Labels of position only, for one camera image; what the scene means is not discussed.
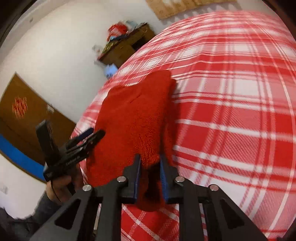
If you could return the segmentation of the left hand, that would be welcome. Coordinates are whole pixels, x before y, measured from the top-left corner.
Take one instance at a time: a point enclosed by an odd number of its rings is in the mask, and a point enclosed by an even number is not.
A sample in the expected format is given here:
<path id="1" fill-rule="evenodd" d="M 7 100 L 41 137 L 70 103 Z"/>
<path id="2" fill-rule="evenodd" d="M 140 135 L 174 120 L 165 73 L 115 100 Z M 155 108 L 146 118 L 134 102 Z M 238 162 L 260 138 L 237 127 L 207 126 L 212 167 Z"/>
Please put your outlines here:
<path id="1" fill-rule="evenodd" d="M 72 194 L 67 187 L 68 184 L 72 183 L 75 191 L 82 189 L 84 185 L 79 164 L 77 164 L 69 173 L 70 175 L 62 176 L 47 182 L 46 195 L 56 204 L 62 204 L 71 198 Z"/>

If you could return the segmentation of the grey sleeved left forearm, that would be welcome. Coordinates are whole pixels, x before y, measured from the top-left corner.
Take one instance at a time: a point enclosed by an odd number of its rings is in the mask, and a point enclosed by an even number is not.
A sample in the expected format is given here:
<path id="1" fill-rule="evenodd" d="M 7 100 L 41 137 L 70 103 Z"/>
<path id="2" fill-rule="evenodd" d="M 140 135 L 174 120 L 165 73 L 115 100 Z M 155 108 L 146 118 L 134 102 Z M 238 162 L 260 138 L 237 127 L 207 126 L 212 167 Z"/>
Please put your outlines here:
<path id="1" fill-rule="evenodd" d="M 59 204 L 51 201 L 45 192 L 35 212 L 24 219 L 13 218 L 1 207 L 1 240 L 30 240 L 60 207 Z"/>

